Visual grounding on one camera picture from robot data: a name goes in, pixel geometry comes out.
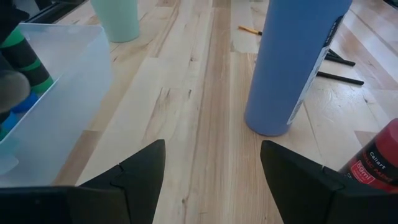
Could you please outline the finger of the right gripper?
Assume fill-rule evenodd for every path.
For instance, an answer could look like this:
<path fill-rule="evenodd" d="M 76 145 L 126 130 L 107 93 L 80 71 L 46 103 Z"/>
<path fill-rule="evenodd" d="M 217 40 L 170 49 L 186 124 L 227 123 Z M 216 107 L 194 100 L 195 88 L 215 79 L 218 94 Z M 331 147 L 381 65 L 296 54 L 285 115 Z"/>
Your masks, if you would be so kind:
<path fill-rule="evenodd" d="M 1 42 L 7 39 L 20 22 L 28 18 L 29 14 L 15 8 L 12 1 L 1 0 Z"/>

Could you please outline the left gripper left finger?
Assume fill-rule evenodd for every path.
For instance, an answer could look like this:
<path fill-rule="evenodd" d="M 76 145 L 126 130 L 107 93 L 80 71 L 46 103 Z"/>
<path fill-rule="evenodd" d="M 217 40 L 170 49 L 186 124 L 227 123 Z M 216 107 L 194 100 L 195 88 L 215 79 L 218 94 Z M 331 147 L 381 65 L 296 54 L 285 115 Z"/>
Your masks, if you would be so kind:
<path fill-rule="evenodd" d="M 165 170 L 158 139 L 79 186 L 1 189 L 1 223 L 152 223 Z"/>

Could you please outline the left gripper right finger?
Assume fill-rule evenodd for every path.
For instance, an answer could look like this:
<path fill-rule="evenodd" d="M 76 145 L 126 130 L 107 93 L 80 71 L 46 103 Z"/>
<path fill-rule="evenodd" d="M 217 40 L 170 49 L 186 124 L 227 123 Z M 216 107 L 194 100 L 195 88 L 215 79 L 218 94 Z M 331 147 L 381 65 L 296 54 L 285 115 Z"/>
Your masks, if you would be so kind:
<path fill-rule="evenodd" d="M 284 223 L 397 224 L 397 194 L 360 184 L 273 141 L 260 152 Z"/>

